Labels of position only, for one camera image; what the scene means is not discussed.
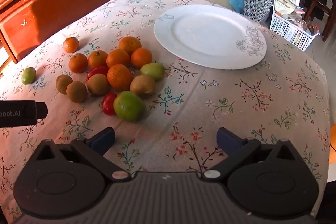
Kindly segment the small green fruit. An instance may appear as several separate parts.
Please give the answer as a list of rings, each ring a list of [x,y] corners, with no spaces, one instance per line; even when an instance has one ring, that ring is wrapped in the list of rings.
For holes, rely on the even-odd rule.
[[[36,77],[36,70],[33,67],[26,68],[21,76],[22,84],[29,85],[32,84]]]

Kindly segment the red cherry tomato front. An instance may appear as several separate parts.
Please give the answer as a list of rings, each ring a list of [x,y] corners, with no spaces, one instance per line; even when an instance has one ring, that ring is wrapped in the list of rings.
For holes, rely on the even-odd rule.
[[[115,93],[107,93],[103,100],[102,100],[102,111],[104,114],[108,115],[108,116],[113,116],[116,114],[115,110],[114,110],[114,101],[117,98],[117,95]]]

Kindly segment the red cherry tomato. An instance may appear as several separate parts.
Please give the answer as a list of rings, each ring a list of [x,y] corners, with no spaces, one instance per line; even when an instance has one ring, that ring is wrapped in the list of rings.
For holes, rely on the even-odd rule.
[[[116,114],[115,110],[114,110],[114,101],[117,98],[117,95],[115,93],[107,93],[103,100],[102,100],[102,111],[104,114],[108,115],[108,116],[113,116]]]
[[[94,69],[91,69],[88,73],[87,73],[87,80],[89,80],[92,76],[96,75],[96,74],[102,74],[107,76],[108,74],[108,67],[96,67]]]

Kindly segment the large green fruit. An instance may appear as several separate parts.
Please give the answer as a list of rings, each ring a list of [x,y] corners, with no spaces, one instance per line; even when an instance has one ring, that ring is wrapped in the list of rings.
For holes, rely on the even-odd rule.
[[[113,102],[117,116],[128,122],[139,121],[145,111],[143,100],[131,91],[121,92]]]

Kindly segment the brown kiwi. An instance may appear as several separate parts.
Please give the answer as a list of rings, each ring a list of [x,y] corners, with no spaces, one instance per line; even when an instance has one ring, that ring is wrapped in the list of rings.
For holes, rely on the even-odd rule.
[[[155,92],[155,89],[155,81],[151,77],[144,75],[135,77],[130,85],[130,91],[140,97],[152,95]]]
[[[80,81],[74,81],[70,83],[66,88],[66,95],[71,102],[83,102],[87,96],[87,89],[85,84]]]
[[[67,87],[73,79],[69,75],[59,75],[56,79],[56,89],[61,94],[66,94]]]
[[[107,77],[99,73],[89,78],[87,87],[90,94],[94,96],[104,96],[109,90],[109,83]]]

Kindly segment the large orange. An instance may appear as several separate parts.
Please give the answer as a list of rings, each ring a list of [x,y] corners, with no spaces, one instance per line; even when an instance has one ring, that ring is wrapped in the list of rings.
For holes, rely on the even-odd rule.
[[[123,92],[130,89],[133,75],[125,65],[116,64],[109,68],[107,79],[112,89]]]

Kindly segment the tangerine with stem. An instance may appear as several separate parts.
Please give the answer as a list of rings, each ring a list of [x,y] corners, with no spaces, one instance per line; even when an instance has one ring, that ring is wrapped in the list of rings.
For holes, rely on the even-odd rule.
[[[108,57],[108,53],[101,50],[96,50],[90,53],[88,56],[88,65],[91,69],[95,69],[98,67],[106,67],[106,59]]]

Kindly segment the tangerine top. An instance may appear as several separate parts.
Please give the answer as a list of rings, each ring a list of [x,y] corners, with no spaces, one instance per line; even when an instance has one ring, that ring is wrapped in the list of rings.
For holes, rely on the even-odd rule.
[[[132,55],[134,51],[141,48],[142,44],[139,39],[133,36],[126,36],[120,39],[118,49],[124,50],[128,55]]]

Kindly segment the lone small tangerine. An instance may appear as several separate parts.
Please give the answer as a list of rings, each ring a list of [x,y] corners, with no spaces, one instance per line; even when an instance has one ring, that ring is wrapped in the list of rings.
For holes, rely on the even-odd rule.
[[[74,53],[79,49],[79,41],[75,37],[66,38],[63,42],[63,50],[66,53]]]

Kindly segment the orange plastic bag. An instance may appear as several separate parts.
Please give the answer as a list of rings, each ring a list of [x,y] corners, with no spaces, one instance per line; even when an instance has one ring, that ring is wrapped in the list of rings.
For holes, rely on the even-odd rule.
[[[330,153],[329,163],[336,163],[336,124],[333,124],[330,129]]]

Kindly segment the white floral plate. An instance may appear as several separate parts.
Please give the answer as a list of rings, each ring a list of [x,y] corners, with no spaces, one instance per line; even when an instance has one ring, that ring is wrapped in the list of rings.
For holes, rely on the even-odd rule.
[[[154,24],[154,35],[169,52],[207,68],[238,70],[266,56],[262,32],[246,17],[210,5],[178,6]]]

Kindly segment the white perforated basket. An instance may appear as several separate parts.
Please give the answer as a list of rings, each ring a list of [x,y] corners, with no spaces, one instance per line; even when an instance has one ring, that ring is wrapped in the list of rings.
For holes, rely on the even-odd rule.
[[[305,51],[312,41],[321,35],[319,29],[316,29],[312,35],[308,28],[304,31],[302,28],[277,15],[274,6],[272,6],[270,30],[302,51]]]

